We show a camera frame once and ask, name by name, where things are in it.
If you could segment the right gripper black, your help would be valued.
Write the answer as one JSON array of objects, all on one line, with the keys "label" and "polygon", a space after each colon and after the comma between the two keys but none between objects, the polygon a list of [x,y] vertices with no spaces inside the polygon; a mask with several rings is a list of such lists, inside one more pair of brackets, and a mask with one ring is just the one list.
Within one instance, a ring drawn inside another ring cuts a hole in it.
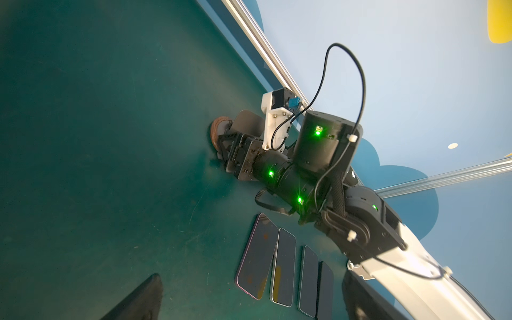
[{"label": "right gripper black", "polygon": [[271,181],[289,163],[294,149],[292,143],[282,151],[265,150],[261,138],[240,132],[217,138],[217,155],[226,172],[240,181]]}]

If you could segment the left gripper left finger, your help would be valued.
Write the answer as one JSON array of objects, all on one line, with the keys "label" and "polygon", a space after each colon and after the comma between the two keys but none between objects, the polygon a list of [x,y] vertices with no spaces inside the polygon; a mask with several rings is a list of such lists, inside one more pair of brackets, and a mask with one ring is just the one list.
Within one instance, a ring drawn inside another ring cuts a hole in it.
[{"label": "left gripper left finger", "polygon": [[101,320],[157,320],[163,299],[161,276],[154,273]]}]

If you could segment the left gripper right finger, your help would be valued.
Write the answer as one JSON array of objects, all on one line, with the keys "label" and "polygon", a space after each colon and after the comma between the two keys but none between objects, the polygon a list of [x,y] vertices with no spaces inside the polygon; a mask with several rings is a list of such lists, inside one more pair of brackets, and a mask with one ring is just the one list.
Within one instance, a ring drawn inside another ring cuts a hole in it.
[{"label": "left gripper right finger", "polygon": [[347,271],[342,282],[343,300],[350,320],[406,320],[388,300],[353,271]]}]

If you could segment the black phone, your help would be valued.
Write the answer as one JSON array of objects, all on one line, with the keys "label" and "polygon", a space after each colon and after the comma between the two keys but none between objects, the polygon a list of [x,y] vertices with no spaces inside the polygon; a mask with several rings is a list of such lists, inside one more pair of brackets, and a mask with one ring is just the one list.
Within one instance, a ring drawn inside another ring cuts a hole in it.
[{"label": "black phone", "polygon": [[333,285],[333,271],[325,261],[322,261],[320,264],[319,286],[317,293],[317,320],[332,320]]}]

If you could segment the round wooden phone stand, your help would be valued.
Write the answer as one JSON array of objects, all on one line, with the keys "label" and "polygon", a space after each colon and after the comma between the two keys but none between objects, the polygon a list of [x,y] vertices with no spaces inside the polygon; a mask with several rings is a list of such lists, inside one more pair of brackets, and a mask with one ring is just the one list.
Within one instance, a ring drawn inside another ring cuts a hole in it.
[{"label": "round wooden phone stand", "polygon": [[261,137],[265,128],[265,120],[260,115],[249,110],[240,111],[234,119],[218,117],[210,126],[211,142],[217,152],[220,152],[218,138],[220,135],[244,133]]}]

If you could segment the silver phone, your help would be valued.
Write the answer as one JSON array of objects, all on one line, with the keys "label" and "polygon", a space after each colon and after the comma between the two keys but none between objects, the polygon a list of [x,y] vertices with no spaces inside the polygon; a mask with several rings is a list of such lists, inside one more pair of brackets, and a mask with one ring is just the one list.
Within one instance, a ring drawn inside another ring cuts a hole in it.
[{"label": "silver phone", "polygon": [[298,310],[311,318],[316,316],[317,311],[318,270],[317,254],[305,245],[302,251]]},{"label": "silver phone", "polygon": [[284,307],[291,307],[294,301],[296,247],[295,236],[280,228],[273,260],[270,300]]}]

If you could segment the purple-edged phone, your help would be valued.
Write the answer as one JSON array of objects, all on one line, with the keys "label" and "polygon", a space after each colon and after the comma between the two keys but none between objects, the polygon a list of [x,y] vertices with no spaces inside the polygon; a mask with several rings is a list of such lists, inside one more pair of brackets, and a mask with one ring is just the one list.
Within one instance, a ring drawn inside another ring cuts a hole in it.
[{"label": "purple-edged phone", "polygon": [[279,230],[264,213],[260,213],[243,252],[235,276],[238,288],[256,300],[263,297],[277,245]]}]

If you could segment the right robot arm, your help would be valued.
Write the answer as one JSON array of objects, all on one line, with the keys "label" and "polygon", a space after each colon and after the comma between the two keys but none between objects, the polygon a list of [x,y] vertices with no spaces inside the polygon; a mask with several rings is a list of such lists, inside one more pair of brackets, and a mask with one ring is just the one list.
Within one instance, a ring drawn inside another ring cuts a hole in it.
[{"label": "right robot arm", "polygon": [[[351,319],[489,319],[489,312],[421,245],[374,190],[358,183],[351,160],[363,130],[351,121],[309,111],[290,147],[289,108],[261,117],[241,111],[219,117],[210,135],[225,170],[240,181],[259,181],[261,194],[288,204],[284,215],[313,223],[349,259],[343,298]],[[295,272],[295,238],[264,214],[257,217],[235,280],[255,299],[271,289],[274,303],[316,319],[330,319],[332,269],[310,247]]]}]

